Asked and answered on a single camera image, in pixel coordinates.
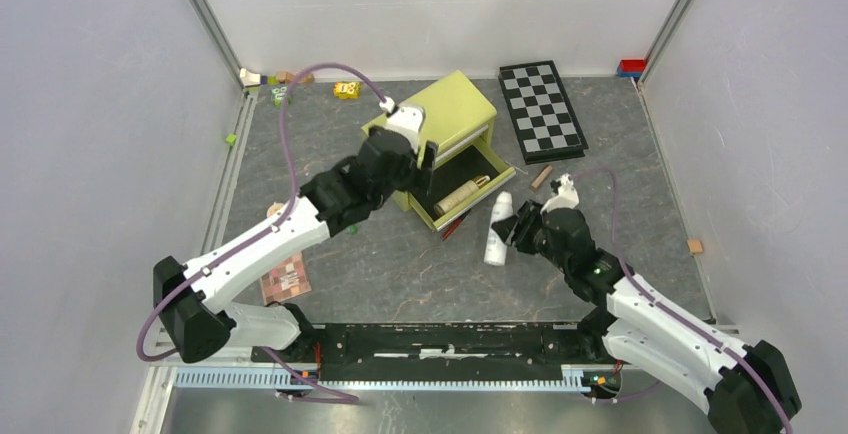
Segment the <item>green drawer cabinet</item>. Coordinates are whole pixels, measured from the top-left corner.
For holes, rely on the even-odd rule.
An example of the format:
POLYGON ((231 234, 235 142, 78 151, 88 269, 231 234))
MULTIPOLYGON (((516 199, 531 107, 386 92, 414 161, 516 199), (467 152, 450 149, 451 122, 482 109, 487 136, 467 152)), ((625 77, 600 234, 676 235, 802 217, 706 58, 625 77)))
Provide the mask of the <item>green drawer cabinet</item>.
POLYGON ((425 110, 421 143, 438 144, 432 186, 427 195, 412 191, 395 192, 392 199, 403 211, 413 210, 433 231, 441 231, 497 192, 516 174, 492 146, 497 111, 466 75, 454 71, 400 103, 411 103, 425 110), (460 185, 477 176, 491 180, 478 192, 443 216, 434 212, 434 204, 460 185))

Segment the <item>red black lip pencil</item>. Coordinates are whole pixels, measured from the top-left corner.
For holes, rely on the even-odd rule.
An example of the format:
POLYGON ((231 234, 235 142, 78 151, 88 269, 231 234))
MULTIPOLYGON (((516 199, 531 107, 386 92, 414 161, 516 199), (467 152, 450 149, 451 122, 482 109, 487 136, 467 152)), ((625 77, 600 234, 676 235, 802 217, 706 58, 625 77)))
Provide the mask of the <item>red black lip pencil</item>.
POLYGON ((445 231, 441 234, 440 238, 442 240, 447 240, 457 230, 457 228, 461 225, 461 223, 467 218, 469 214, 470 211, 466 211, 462 213, 459 217, 454 219, 445 229, 445 231))

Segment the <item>small round cream jar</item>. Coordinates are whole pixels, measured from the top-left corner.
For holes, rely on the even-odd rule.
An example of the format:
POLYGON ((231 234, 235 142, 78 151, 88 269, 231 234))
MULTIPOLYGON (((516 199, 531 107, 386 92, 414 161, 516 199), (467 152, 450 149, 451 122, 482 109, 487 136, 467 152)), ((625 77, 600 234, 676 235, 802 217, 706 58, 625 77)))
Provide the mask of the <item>small round cream jar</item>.
POLYGON ((284 207, 285 207, 284 203, 279 203, 279 202, 274 203, 267 209, 266 216, 268 218, 270 218, 271 216, 273 216, 276 213, 278 213, 279 211, 281 211, 284 207))

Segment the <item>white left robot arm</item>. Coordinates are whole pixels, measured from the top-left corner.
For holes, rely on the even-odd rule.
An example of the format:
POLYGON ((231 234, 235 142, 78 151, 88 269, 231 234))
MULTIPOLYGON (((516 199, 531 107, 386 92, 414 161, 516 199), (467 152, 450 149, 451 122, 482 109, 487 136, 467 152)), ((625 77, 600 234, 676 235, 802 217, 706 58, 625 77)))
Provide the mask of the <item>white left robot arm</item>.
POLYGON ((268 346, 290 361, 306 359, 313 333, 286 307, 238 307, 234 297, 282 261, 366 220, 396 191, 428 189, 438 145, 419 158, 406 136, 374 128, 359 152, 313 176, 273 216, 198 258, 172 256, 153 268, 153 302, 185 363, 216 354, 228 343, 268 346))

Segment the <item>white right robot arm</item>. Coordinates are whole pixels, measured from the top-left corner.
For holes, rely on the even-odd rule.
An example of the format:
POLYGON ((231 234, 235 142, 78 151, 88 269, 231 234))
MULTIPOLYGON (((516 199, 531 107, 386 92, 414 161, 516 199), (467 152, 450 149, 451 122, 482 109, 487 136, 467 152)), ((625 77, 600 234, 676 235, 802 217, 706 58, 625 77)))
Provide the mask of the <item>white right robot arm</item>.
POLYGON ((598 247, 577 209, 544 211, 535 201, 497 220, 506 245, 539 255, 594 310, 580 323, 580 354, 609 356, 672 388, 718 433, 788 433, 802 401, 782 352, 748 344, 682 309, 614 254, 598 247))

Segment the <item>yellow owl toy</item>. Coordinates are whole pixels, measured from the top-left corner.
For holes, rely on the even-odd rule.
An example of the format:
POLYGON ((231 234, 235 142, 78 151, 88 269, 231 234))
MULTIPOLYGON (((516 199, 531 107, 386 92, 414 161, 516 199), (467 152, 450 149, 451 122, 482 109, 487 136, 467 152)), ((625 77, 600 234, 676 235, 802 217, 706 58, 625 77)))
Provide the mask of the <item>yellow owl toy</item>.
POLYGON ((338 99, 358 99, 361 91, 361 83, 358 81, 337 82, 334 85, 333 94, 338 99))

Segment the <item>black white chessboard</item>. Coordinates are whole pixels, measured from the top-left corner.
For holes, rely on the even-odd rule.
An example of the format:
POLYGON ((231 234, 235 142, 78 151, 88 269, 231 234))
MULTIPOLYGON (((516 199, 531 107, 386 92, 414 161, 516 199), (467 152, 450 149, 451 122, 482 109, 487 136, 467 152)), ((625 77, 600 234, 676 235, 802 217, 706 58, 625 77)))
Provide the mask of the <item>black white chessboard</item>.
POLYGON ((552 60, 502 66, 498 81, 527 165, 585 156, 586 137, 552 60))

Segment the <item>green owl toy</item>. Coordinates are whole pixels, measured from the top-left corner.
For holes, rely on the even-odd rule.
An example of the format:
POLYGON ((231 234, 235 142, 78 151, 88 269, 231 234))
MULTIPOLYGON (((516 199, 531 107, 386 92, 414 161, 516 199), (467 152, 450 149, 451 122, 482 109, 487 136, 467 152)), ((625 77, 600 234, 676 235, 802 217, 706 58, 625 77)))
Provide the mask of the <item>green owl toy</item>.
POLYGON ((287 85, 278 85, 271 89, 271 99, 275 108, 288 106, 291 103, 291 95, 287 85))

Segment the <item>eyeshadow palette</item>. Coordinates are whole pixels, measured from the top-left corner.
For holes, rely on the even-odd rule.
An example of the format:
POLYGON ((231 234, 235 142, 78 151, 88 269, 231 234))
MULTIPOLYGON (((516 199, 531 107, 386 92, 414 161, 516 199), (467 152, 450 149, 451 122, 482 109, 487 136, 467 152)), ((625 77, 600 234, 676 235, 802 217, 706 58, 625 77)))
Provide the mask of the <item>eyeshadow palette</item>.
POLYGON ((301 253, 294 254, 260 278, 265 305, 284 303, 312 290, 301 253))

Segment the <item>small wooden cube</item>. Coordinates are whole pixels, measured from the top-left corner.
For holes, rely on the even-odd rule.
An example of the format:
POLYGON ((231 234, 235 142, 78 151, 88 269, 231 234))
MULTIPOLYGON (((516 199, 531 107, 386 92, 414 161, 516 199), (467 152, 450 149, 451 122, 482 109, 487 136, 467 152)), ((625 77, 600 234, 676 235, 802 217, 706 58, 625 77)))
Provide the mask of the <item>small wooden cube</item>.
POLYGON ((698 239, 688 239, 687 247, 692 256, 697 256, 704 252, 703 244, 698 239))

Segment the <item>wooden arch blocks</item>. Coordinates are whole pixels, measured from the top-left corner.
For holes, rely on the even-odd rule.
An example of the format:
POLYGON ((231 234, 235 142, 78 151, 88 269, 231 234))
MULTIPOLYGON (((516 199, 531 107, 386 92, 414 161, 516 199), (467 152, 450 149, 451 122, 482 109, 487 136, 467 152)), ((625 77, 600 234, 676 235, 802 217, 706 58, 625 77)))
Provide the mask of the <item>wooden arch blocks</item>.
POLYGON ((244 88, 254 88, 262 85, 291 84, 296 74, 289 71, 278 71, 273 75, 256 73, 242 67, 238 72, 238 78, 244 88))

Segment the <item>red blue blocks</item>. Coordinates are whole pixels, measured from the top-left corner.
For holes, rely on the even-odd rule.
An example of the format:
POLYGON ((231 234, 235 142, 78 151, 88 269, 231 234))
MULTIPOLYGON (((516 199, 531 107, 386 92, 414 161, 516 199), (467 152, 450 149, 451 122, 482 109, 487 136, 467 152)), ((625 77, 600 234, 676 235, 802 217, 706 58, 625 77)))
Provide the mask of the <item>red blue blocks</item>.
POLYGON ((618 77, 627 77, 639 79, 647 66, 645 59, 622 59, 619 61, 616 75, 618 77))

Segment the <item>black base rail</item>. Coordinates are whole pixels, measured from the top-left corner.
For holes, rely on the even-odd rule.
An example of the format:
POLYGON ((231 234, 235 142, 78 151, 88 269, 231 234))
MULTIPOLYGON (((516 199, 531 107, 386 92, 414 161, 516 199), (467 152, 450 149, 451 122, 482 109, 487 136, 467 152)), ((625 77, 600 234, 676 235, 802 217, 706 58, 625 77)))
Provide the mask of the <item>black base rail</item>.
POLYGON ((564 365, 617 362, 598 334, 552 322, 327 323, 278 356, 322 381, 553 381, 564 365))

